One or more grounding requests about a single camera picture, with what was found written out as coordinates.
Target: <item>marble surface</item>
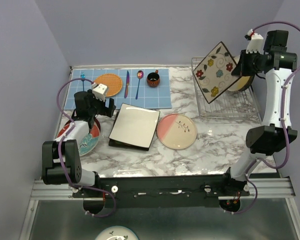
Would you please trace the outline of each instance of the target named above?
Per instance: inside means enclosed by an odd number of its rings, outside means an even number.
[[[110,147],[108,142],[114,117],[99,116],[101,136],[94,150],[81,157],[83,169],[96,171],[101,177],[212,175],[223,174],[240,158],[245,149],[247,131],[259,126],[259,119],[200,118],[191,68],[170,67],[169,75],[172,109],[160,109],[160,119],[171,113],[191,118],[198,132],[194,144],[183,150],[169,149],[155,134],[149,151]],[[63,116],[60,127],[66,121]],[[272,157],[267,160],[274,164]],[[253,172],[273,173],[275,170],[260,163]]]

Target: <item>dish rack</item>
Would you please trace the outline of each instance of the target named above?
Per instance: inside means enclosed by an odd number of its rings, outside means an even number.
[[[210,104],[205,100],[193,76],[194,69],[203,59],[203,56],[196,56],[191,59],[191,71],[199,116],[206,119],[224,120],[258,116],[257,99],[252,86],[245,91],[225,91]]]

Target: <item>blue placemat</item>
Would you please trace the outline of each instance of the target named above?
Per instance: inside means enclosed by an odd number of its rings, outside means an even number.
[[[138,88],[137,72],[142,70],[144,72],[143,78],[140,80],[138,99],[136,99],[136,93]],[[127,98],[124,98],[125,87],[126,87],[126,77],[127,71],[130,73],[130,85]],[[158,69],[158,74],[160,75],[160,84],[158,87],[149,87],[147,85],[147,76],[149,73],[155,72],[154,68],[140,68],[140,69],[75,69],[72,72],[72,79],[79,78],[81,73],[84,73],[86,79],[94,81],[97,77],[102,74],[116,74],[120,76],[123,82],[123,87],[121,91],[111,98],[114,99],[114,104],[116,109],[120,109],[122,103],[130,104],[136,107],[146,108],[146,109],[170,109],[171,105],[171,95],[170,95],[170,81],[169,81],[169,69]],[[64,105],[65,110],[75,109],[75,99],[74,94],[76,92],[85,91],[91,88],[91,84],[88,81],[84,82],[84,87],[82,81],[73,81],[70,83],[68,94],[66,97],[66,102]]]

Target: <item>dark cup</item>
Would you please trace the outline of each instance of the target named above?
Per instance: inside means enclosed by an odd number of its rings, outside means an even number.
[[[158,74],[158,70],[155,72],[149,73],[149,75],[146,77],[146,83],[149,85],[149,87],[155,88],[160,83],[160,76]]]

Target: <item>lavender wall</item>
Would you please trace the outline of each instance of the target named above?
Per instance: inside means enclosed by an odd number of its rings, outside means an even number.
[[[35,0],[66,60],[96,64],[189,64],[218,41],[232,53],[283,0]]]
[[[300,27],[300,0],[285,0],[277,13],[275,20],[288,21]],[[297,53],[300,64],[300,33],[289,26],[275,25],[270,30],[281,29],[289,31],[288,52]],[[265,110],[267,86],[263,80],[254,81],[254,89],[257,93],[262,110]],[[298,130],[297,139],[291,144],[290,158],[286,167],[280,172],[283,176],[290,176],[296,193],[296,204],[300,213],[300,72],[294,77],[291,88],[290,117],[292,128]],[[277,165],[281,164],[286,152],[283,150],[275,154]]]
[[[19,239],[41,145],[53,137],[69,75],[33,0],[0,0],[0,240]]]

